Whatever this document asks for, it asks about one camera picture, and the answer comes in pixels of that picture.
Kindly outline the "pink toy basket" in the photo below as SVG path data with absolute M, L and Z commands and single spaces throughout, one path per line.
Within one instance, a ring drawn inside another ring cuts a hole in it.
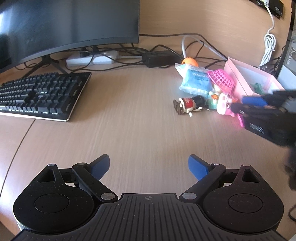
M 233 91 L 235 82 L 223 69 L 209 70 L 207 74 L 224 93 L 230 94 Z

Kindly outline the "orange toy helmet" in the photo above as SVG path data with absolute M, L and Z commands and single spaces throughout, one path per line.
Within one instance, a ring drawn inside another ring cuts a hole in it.
M 199 67 L 197 61 L 194 58 L 191 58 L 191 57 L 184 58 L 181 64 L 182 65 L 183 64 L 188 64 L 188 65 L 191 65 L 191 66 Z

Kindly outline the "wind-up cola bottle toy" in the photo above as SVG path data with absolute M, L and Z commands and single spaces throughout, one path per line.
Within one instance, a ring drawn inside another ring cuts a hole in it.
M 183 97 L 173 100 L 173 106 L 178 115 L 188 114 L 192 116 L 192 112 L 202 111 L 207 108 L 206 99 L 201 95 L 193 97 Z

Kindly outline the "white power strip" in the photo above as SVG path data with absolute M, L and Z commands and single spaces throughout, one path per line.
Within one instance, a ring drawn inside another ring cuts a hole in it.
M 118 58 L 117 51 L 105 51 L 103 54 L 96 54 L 92 57 L 91 54 L 87 54 L 82 57 L 81 53 L 74 53 L 69 58 L 66 59 L 66 64 L 68 67 L 76 66 L 86 66 L 91 65 L 103 65 L 103 64 L 113 64 L 114 60 Z

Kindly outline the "teal toy hand crank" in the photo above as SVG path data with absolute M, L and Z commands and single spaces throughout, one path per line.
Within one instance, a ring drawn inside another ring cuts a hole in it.
M 263 89 L 260 83 L 255 83 L 255 84 L 250 84 L 252 90 L 254 93 L 259 94 L 259 95 L 263 95 Z

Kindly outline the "blue white mask packet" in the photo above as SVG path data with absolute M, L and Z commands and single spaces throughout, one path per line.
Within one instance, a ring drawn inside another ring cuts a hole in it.
M 213 86 L 207 69 L 178 63 L 175 63 L 175 69 L 183 79 L 179 90 L 191 95 L 201 95 L 205 98 L 209 96 Z

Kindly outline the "black curved monitor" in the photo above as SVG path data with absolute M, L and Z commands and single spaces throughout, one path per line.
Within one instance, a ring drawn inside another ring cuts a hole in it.
M 93 45 L 138 43 L 139 1 L 1 1 L 1 72 Z

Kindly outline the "pink cardboard box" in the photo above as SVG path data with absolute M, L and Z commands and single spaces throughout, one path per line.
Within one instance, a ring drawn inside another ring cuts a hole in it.
M 235 86 L 232 93 L 239 100 L 244 96 L 259 96 L 253 92 L 250 84 L 260 83 L 264 94 L 284 90 L 271 74 L 230 57 L 224 65 L 224 71 L 234 80 Z

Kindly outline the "pink cartoon figure toy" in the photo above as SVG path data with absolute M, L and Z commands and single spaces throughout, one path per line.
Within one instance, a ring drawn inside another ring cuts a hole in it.
M 239 120 L 243 127 L 241 117 L 231 110 L 231 104 L 240 103 L 240 100 L 229 93 L 224 93 L 217 85 L 212 84 L 213 88 L 208 94 L 208 109 L 216 110 L 220 115 L 228 115 Z

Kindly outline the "black wall socket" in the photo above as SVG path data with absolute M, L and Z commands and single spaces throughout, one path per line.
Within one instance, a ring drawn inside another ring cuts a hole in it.
M 259 0 L 250 0 L 251 2 L 253 2 L 254 4 L 256 4 L 257 6 L 266 9 L 266 7 L 264 6 L 264 3 L 262 1 Z M 280 0 L 269 0 L 269 10 L 270 12 L 276 16 L 277 18 L 281 18 L 283 16 L 283 2 Z

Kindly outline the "computer tower case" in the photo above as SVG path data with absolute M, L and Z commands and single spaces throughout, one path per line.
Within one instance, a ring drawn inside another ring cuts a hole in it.
M 295 30 L 288 38 L 287 51 L 282 57 L 282 61 L 277 80 L 284 89 L 295 89 Z

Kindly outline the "black power adapter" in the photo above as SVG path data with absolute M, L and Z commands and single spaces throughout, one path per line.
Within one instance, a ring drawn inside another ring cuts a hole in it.
M 180 64 L 181 61 L 180 56 L 169 50 L 142 53 L 142 63 L 148 68 L 170 67 L 175 63 Z

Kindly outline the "black mechanical keyboard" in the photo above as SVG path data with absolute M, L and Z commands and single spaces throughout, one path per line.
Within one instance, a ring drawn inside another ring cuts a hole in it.
M 91 72 L 56 72 L 23 77 L 1 85 L 1 115 L 67 122 Z

